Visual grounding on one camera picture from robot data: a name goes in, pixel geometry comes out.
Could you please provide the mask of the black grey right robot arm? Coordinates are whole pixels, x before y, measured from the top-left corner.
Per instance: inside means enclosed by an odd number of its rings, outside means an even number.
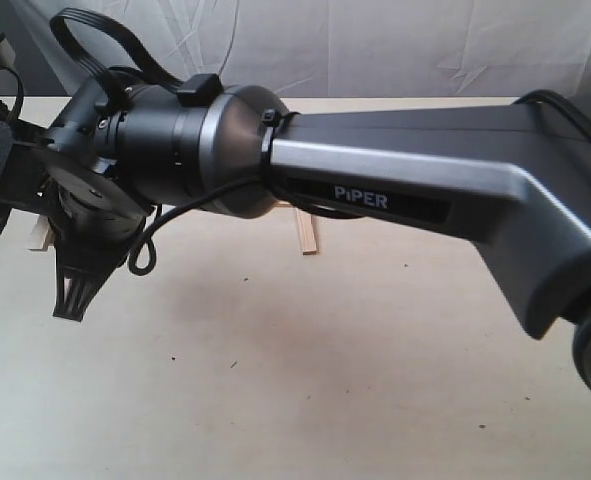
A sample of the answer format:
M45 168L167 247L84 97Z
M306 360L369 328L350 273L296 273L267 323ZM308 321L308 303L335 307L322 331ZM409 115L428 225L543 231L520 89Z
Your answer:
M591 391L591 92L507 105L293 112L214 74L165 84L114 67L86 80L38 150L52 186L57 317L79 321L110 275L192 210L253 219L286 201L471 242L523 330L575 326Z

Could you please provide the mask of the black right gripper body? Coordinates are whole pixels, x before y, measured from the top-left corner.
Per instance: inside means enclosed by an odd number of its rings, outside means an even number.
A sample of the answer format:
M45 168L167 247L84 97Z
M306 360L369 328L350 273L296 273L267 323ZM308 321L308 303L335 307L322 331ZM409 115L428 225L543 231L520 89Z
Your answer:
M47 200L56 256L53 316L80 322L106 281L125 263L145 217L99 209L58 185L47 189Z

